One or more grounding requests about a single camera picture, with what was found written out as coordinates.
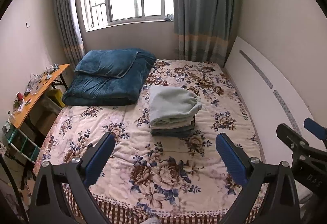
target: mattress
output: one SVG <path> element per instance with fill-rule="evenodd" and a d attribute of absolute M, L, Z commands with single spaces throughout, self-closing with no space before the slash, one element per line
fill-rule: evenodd
<path fill-rule="evenodd" d="M 149 87 L 183 87 L 197 94 L 202 109 L 191 137 L 152 136 L 149 128 Z M 249 114 L 236 90 L 214 63 L 157 60 L 136 105 L 68 106 L 50 129 L 34 173 L 44 160 L 53 165 L 83 156 L 105 132 L 116 146 L 97 183 L 94 199 L 112 223 L 141 223 L 151 216 L 162 223 L 218 223 L 241 187 L 215 149 L 217 134 L 225 132 L 248 156 L 260 158 Z M 75 215 L 81 215 L 69 186 L 65 193 Z M 248 221 L 264 197 L 262 188 Z"/>

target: blue gripper pad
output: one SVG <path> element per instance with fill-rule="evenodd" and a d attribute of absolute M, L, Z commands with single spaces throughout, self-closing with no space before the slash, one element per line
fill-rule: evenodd
<path fill-rule="evenodd" d="M 246 168 L 222 134 L 216 137 L 216 149 L 236 184 L 247 184 Z"/>
<path fill-rule="evenodd" d="M 324 127 L 316 123 L 314 120 L 310 118 L 306 118 L 303 123 L 305 129 L 307 129 L 309 132 L 311 132 L 313 135 L 315 135 L 320 140 L 326 140 L 327 139 L 327 131 Z"/>
<path fill-rule="evenodd" d="M 96 183 L 114 148 L 115 137 L 108 135 L 85 168 L 86 187 Z"/>

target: white headboard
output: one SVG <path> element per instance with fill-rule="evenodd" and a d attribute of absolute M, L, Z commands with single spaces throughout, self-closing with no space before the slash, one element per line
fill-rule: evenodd
<path fill-rule="evenodd" d="M 276 136 L 281 123 L 300 133 L 311 147 L 326 150 L 322 141 L 304 128 L 304 120 L 313 117 L 289 81 L 240 37 L 236 38 L 225 68 L 248 108 L 266 163 L 292 163 L 292 151 Z"/>

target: window sill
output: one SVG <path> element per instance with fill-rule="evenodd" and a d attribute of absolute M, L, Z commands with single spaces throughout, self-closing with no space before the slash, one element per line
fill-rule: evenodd
<path fill-rule="evenodd" d="M 114 24 L 114 25 L 109 25 L 109 26 L 104 26 L 104 27 L 93 27 L 89 30 L 86 30 L 86 32 L 94 31 L 94 30 L 99 30 L 103 28 L 108 28 L 108 27 L 116 27 L 116 26 L 123 26 L 123 25 L 129 25 L 129 24 L 137 24 L 137 23 L 148 23 L 148 22 L 167 22 L 171 23 L 174 21 L 165 21 L 165 20 L 144 20 L 144 21 L 137 21 L 137 22 L 128 22 L 128 23 L 121 23 L 121 24 Z"/>

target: gray curtain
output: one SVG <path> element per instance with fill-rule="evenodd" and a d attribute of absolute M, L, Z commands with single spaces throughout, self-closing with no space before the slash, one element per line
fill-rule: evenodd
<path fill-rule="evenodd" d="M 232 46 L 231 31 L 239 0 L 174 0 L 174 29 L 181 60 L 223 66 Z"/>
<path fill-rule="evenodd" d="M 74 68 L 85 55 L 75 0 L 53 0 L 59 33 L 64 52 Z"/>

